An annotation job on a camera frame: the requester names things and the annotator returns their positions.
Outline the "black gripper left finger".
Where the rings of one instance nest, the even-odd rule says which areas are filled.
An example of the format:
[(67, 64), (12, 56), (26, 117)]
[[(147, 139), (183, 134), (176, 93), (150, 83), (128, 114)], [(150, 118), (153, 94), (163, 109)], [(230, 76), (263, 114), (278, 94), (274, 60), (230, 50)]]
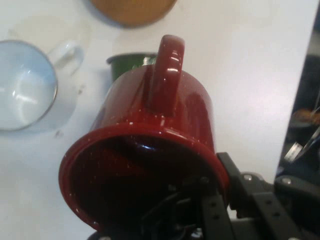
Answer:
[(231, 225), (216, 180), (186, 179), (141, 217), (143, 240), (231, 239)]

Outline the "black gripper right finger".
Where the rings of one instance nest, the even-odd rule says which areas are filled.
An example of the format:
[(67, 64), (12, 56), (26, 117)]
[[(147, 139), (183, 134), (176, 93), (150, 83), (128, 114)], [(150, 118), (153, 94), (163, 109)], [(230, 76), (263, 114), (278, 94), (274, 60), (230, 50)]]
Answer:
[(236, 240), (318, 240), (320, 188), (293, 176), (269, 184), (256, 173), (240, 172), (226, 152), (217, 154), (228, 178), (228, 201)]

